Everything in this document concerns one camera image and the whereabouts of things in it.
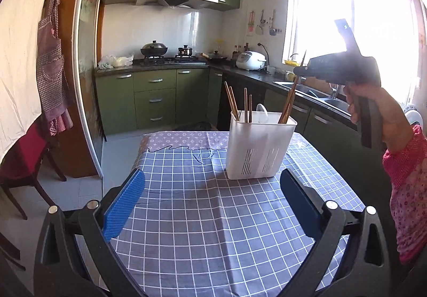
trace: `hand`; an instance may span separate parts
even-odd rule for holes
[[[351,122],[356,124],[359,115],[356,113],[351,93],[374,100],[383,117],[383,142],[387,144],[390,153],[396,153],[405,148],[414,135],[411,125],[406,119],[402,108],[389,93],[381,87],[370,84],[348,85],[344,88],[349,104]]]

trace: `stainless steel sink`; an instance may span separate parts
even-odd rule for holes
[[[275,81],[274,84],[277,84],[277,85],[280,85],[283,87],[287,87],[288,89],[290,89],[293,85],[293,82]],[[305,86],[305,85],[297,85],[296,91],[302,92],[304,94],[308,94],[309,96],[314,97],[314,98],[328,98],[329,97],[328,94],[326,94],[322,91],[313,89],[309,86]]]
[[[326,98],[326,99],[322,99],[322,101],[329,104],[330,106],[333,106],[335,108],[338,108],[339,110],[342,110],[343,112],[346,112],[346,113],[349,112],[347,110],[349,105],[344,101],[341,101],[335,98]]]

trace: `white rice cooker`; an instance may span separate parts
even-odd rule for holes
[[[244,51],[236,60],[236,66],[245,70],[258,70],[264,69],[266,58],[262,53],[255,51]]]

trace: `table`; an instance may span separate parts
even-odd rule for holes
[[[285,168],[324,200],[364,209],[298,133],[268,179],[229,180],[227,141],[228,132],[175,131],[142,140],[134,167],[145,173],[145,190],[111,243],[150,297],[276,297],[313,245],[280,190]],[[342,237],[319,288],[332,280],[345,245]]]

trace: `cabinet handle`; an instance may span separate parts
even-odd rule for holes
[[[292,106],[292,108],[295,110],[298,110],[299,112],[304,113],[304,114],[308,113],[307,109],[302,109],[302,108],[294,106],[294,105]]]
[[[330,121],[328,121],[328,120],[325,120],[324,118],[321,118],[320,116],[317,116],[317,115],[315,115],[314,116],[314,118],[317,120],[317,121],[320,121],[320,122],[322,122],[322,123],[324,123],[324,124],[326,124],[326,125],[330,125],[332,122],[330,122]]]

